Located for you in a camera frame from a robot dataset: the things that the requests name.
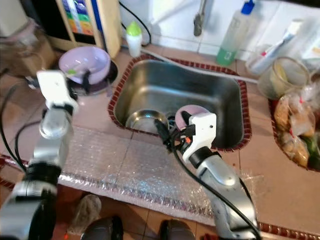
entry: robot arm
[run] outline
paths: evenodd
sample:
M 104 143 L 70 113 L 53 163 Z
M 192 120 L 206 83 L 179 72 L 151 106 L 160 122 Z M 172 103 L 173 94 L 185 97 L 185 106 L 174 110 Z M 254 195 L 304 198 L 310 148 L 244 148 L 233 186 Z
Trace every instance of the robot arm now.
M 171 146 L 172 136 L 160 121 L 155 121 L 163 143 L 169 150 L 176 148 L 180 151 L 184 163 L 191 163 L 197 169 L 198 179 L 228 199 L 254 226 L 257 226 L 253 203 L 250 196 L 242 189 L 240 178 L 222 160 L 218 152 L 210 150 L 216 137 L 217 116 L 210 112 L 190 115 L 182 111 L 181 117 L 188 125 L 178 134 L 180 141 L 178 146 Z M 211 201 L 216 231 L 220 238 L 256 239 L 252 228 L 234 210 L 211 191 L 206 188 L 204 190 Z
M 50 240 L 56 223 L 57 183 L 67 159 L 72 115 L 78 105 L 70 97 L 62 72 L 40 71 L 37 77 L 48 111 L 25 177 L 0 210 L 0 239 Z

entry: faucet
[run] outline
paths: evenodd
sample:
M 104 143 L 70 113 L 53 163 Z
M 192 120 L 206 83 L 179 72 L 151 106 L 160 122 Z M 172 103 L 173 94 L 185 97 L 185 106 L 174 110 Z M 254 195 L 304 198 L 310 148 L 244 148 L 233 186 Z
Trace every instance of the faucet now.
M 202 27 L 204 25 L 204 19 L 205 19 L 206 2 L 207 0 L 201 0 L 199 12 L 195 15 L 193 20 L 193 24 L 194 24 L 193 35 L 195 35 L 196 37 L 200 36 L 202 32 Z

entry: small white bottle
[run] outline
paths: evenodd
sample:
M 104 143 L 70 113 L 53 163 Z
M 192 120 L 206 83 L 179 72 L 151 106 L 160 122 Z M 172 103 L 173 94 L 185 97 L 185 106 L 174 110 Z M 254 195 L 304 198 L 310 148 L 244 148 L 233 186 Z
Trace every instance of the small white bottle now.
M 142 31 L 139 25 L 133 21 L 126 28 L 126 41 L 129 45 L 129 53 L 132 57 L 140 56 L 142 44 Z
M 241 44 L 243 43 L 249 27 L 252 17 L 250 16 L 254 9 L 253 0 L 249 0 L 244 3 L 242 10 L 238 10 L 233 14 L 231 23 L 224 36 L 223 42 L 219 49 L 216 61 L 223 66 L 230 65 L 234 60 Z

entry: green cap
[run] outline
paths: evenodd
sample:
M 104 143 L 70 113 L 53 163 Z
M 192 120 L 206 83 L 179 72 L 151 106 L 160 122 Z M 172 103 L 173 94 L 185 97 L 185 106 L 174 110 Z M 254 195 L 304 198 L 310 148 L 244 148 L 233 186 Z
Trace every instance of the green cap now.
M 141 35 L 142 31 L 139 25 L 133 21 L 130 25 L 126 28 L 126 33 L 130 36 L 139 36 Z

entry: sink basin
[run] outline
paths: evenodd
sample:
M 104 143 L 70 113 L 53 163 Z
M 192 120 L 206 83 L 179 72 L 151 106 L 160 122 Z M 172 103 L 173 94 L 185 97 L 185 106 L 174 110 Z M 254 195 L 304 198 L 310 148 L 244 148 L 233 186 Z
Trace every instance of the sink basin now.
M 124 128 L 128 118 L 139 110 L 160 112 L 172 122 L 182 106 L 199 105 L 217 116 L 216 138 L 212 147 L 237 149 L 247 132 L 244 128 L 246 115 L 242 109 L 246 84 L 241 83 L 245 93 L 235 79 L 199 74 L 170 63 L 142 58 L 129 65 L 108 110 L 114 122 Z

